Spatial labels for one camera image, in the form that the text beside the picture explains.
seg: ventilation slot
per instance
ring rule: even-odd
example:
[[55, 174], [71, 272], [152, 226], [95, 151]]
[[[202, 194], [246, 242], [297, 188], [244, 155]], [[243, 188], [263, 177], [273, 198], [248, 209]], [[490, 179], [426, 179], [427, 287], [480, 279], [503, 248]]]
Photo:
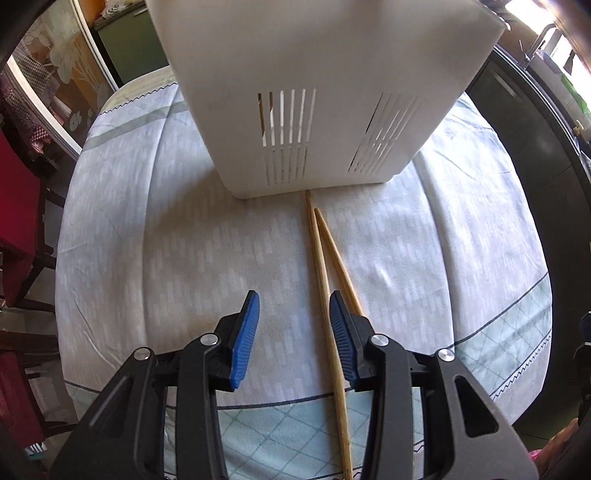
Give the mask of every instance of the ventilation slot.
[[376, 174], [420, 103], [421, 100], [416, 96], [383, 93], [348, 172]]
[[316, 89], [258, 94], [268, 185], [304, 177], [315, 103]]

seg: red chair cushion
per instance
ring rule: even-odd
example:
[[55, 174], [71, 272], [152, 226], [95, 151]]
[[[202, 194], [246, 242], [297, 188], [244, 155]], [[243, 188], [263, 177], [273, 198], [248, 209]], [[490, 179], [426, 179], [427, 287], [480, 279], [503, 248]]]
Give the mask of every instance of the red chair cushion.
[[23, 165], [0, 131], [0, 249], [2, 286], [9, 307], [26, 279], [36, 250], [40, 180]]
[[0, 355], [0, 417], [20, 448], [45, 440], [39, 419], [35, 414], [28, 390], [12, 353]]

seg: patterned tablecloth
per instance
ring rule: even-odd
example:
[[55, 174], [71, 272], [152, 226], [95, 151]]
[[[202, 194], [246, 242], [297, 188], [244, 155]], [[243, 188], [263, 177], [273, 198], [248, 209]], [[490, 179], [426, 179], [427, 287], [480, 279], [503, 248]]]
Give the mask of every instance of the patterned tablecloth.
[[[454, 348], [516, 420], [544, 381], [550, 281], [511, 159], [468, 96], [389, 183], [312, 194], [375, 330], [419, 352]], [[170, 69], [128, 84], [92, 126], [67, 197], [56, 279], [64, 378], [79, 414], [135, 348], [182, 348], [258, 291], [246, 378], [218, 395], [231, 478], [338, 476], [303, 192], [233, 198]], [[360, 466], [371, 393], [347, 397]], [[416, 408], [418, 465], [422, 447]]]

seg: glass cabinet door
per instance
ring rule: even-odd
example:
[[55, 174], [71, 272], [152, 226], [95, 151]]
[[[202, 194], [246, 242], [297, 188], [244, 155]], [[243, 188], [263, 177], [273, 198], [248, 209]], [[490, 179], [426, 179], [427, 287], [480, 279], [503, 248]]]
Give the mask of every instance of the glass cabinet door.
[[[27, 102], [27, 111], [22, 99], [36, 95], [37, 116], [53, 117], [45, 122], [46, 133], [54, 139], [56, 135], [69, 135], [70, 141], [83, 146], [90, 126], [113, 89], [86, 42], [71, 1], [57, 0], [52, 4], [21, 39], [12, 59], [14, 62], [9, 65], [14, 70], [16, 64], [19, 72], [7, 75], [4, 71], [0, 75], [2, 102], [24, 131], [24, 140], [33, 149], [43, 150], [43, 132], [38, 131], [39, 122], [30, 112], [31, 105], [35, 110], [35, 102]], [[15, 89], [20, 90], [20, 95], [14, 94]], [[51, 128], [51, 124], [56, 124], [54, 119], [63, 129]]]

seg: white plastic container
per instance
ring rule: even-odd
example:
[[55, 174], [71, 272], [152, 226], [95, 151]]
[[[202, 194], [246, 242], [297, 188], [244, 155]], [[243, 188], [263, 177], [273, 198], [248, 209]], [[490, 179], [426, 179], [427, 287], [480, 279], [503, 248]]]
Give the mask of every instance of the white plastic container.
[[506, 29], [478, 0], [147, 0], [238, 198], [388, 181]]

